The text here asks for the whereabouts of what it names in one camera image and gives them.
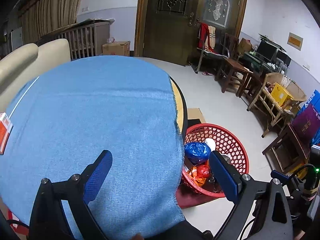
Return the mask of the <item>orange red wrapper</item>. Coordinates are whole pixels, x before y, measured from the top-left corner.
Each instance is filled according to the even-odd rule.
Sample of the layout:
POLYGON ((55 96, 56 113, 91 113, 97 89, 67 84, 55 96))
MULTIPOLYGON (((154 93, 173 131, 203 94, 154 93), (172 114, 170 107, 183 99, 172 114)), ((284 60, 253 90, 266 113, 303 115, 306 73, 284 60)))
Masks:
POLYGON ((206 164, 201 164, 190 168, 187 174, 197 186, 203 187, 206 180, 211 177, 211 170, 206 164))

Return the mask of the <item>white paper ball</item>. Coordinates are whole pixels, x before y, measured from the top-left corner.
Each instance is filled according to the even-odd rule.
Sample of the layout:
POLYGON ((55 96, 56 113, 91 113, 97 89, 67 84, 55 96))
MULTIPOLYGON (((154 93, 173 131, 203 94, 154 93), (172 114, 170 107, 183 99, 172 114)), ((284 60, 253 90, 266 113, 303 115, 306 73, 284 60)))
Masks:
POLYGON ((213 152, 216 150, 216 143, 212 138, 206 138, 204 143, 210 148, 210 151, 213 152))

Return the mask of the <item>blue plastic bag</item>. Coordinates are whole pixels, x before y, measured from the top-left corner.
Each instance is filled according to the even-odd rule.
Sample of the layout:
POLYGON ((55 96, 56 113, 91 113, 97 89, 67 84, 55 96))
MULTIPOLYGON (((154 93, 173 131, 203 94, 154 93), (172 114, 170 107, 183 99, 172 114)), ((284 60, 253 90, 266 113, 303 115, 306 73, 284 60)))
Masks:
POLYGON ((188 142, 184 145, 185 156, 193 165, 199 165, 209 159, 210 148, 204 142, 188 142))

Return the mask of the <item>red plastic mesh basket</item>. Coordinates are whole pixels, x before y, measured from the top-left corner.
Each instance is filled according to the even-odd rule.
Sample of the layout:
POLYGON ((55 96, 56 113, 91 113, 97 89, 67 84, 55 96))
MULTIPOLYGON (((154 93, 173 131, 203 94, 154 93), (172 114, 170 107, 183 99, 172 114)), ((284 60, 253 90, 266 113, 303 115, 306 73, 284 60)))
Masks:
POLYGON ((187 129, 182 180, 201 196, 234 202, 242 189, 241 175, 249 172, 247 152, 229 130, 215 124, 187 129))

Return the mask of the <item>dark wooden stool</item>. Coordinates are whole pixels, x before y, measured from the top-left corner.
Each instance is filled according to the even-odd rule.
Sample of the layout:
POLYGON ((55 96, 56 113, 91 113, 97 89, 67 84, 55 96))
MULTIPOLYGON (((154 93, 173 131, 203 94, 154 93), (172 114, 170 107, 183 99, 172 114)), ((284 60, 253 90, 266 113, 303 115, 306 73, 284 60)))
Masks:
POLYGON ((274 170, 287 175, 309 161, 310 148, 299 139, 292 124, 289 123, 262 154, 267 156, 274 170))

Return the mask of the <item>blue table cloth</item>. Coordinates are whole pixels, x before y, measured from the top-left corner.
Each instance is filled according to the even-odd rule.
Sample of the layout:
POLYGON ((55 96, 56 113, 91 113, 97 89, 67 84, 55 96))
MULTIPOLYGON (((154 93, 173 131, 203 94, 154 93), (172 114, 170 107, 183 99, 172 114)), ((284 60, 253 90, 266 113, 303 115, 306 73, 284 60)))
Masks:
POLYGON ((110 239, 157 235, 184 221, 176 190, 183 142, 169 75, 143 60, 96 56, 30 80, 5 112, 1 198, 28 223, 42 178, 64 181, 103 150, 111 169, 89 208, 110 239))

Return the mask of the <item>purple gift bag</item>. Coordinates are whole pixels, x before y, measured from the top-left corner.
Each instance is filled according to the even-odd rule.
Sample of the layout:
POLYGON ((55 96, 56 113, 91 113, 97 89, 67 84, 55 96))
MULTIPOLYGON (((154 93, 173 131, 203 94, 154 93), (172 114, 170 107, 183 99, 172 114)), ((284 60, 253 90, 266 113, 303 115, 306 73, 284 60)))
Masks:
POLYGON ((319 146, 319 113, 312 104, 295 117, 292 127, 302 142, 319 146))

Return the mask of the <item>yellow box on wicker chair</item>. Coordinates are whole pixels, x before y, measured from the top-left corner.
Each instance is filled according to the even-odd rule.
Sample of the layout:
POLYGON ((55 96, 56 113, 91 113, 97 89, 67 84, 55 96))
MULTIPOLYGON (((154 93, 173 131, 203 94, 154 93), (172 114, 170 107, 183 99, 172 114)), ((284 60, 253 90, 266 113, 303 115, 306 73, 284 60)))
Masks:
POLYGON ((288 100, 293 99, 293 96, 279 83, 274 84, 271 96, 279 107, 283 107, 288 100))

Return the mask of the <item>orange white carton box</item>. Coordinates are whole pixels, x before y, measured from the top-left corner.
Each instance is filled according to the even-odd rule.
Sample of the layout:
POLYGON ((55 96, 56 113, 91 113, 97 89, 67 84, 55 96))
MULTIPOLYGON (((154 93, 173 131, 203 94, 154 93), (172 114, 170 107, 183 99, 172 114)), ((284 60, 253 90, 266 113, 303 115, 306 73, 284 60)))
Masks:
POLYGON ((5 112, 0 116, 0 154, 3 155, 13 124, 5 112))

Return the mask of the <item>small dark wooden table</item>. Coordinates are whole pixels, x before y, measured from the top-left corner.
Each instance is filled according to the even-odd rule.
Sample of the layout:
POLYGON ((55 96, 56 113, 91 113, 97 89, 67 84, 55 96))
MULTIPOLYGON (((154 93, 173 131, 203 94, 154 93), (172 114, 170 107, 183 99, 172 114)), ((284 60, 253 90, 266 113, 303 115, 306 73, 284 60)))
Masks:
POLYGON ((244 67, 238 61, 224 58, 220 64, 217 74, 214 77, 215 81, 222 81, 221 92, 224 93, 229 86, 238 86, 236 91, 237 97, 242 97, 246 88, 250 75, 253 72, 244 67))

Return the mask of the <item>cream leather sofa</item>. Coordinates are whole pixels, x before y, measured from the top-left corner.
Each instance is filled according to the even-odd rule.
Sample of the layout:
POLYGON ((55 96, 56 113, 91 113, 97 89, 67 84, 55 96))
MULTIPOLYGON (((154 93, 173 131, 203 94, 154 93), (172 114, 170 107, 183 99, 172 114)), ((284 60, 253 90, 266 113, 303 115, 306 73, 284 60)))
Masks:
POLYGON ((1 59, 1 112, 28 81, 71 60, 67 39, 29 43, 1 59))

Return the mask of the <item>black computer monitor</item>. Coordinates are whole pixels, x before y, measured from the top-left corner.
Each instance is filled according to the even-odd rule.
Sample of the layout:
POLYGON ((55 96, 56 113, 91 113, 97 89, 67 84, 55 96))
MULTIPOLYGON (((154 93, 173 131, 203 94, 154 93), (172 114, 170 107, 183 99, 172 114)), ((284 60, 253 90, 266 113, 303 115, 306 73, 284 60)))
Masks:
POLYGON ((278 48, 264 40, 261 40, 255 55, 264 62, 272 62, 278 48))

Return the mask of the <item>wooden baby crib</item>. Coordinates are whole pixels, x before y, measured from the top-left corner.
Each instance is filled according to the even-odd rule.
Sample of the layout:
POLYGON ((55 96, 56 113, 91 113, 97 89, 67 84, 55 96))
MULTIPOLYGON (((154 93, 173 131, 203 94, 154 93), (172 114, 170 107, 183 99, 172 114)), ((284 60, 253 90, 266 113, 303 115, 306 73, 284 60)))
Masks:
POLYGON ((103 45, 110 38, 110 26, 114 19, 86 19, 83 22, 61 27, 42 36, 36 42, 38 46, 60 38, 67 39, 71 59, 99 56, 103 54, 103 45))

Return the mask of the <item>metal chair with red cloth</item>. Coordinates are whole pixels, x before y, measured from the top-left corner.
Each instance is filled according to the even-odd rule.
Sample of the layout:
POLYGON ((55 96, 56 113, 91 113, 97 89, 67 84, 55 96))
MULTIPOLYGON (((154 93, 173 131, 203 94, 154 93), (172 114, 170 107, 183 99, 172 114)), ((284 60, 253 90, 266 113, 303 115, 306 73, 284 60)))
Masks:
POLYGON ((194 72, 200 71, 202 60, 233 59, 239 45, 239 39, 231 34, 224 33, 221 29, 201 22, 197 37, 197 49, 200 51, 199 62, 194 66, 194 72))

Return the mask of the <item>dark wooden double door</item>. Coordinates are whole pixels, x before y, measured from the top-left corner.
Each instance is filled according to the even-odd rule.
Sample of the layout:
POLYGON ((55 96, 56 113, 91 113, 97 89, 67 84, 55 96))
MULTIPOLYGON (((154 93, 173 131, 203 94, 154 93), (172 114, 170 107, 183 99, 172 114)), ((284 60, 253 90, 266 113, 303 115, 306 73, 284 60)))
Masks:
POLYGON ((198 56, 202 24, 239 37, 247 0, 138 0, 134 55, 186 65, 198 56))

